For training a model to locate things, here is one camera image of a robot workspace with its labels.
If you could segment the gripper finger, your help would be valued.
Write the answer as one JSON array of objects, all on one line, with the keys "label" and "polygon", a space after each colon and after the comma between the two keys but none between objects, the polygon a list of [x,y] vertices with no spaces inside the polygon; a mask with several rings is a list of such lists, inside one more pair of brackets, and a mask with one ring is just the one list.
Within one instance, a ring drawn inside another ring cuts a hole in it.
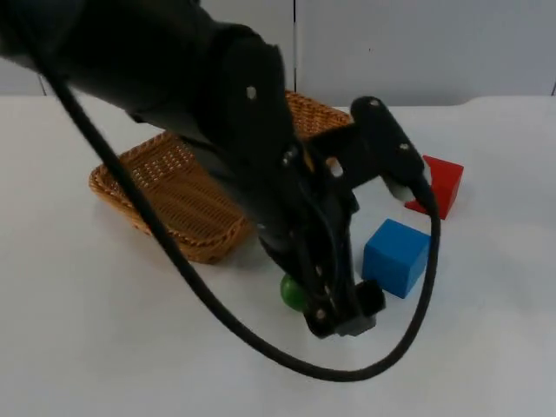
[{"label": "gripper finger", "polygon": [[301,272],[298,251],[290,235],[284,235],[278,241],[268,236],[259,235],[259,241],[270,259],[283,271],[280,294],[283,301],[305,301],[305,288],[295,275]]},{"label": "gripper finger", "polygon": [[386,307],[386,297],[376,281],[350,281],[340,298],[338,335],[358,336],[376,325],[376,315]]}]

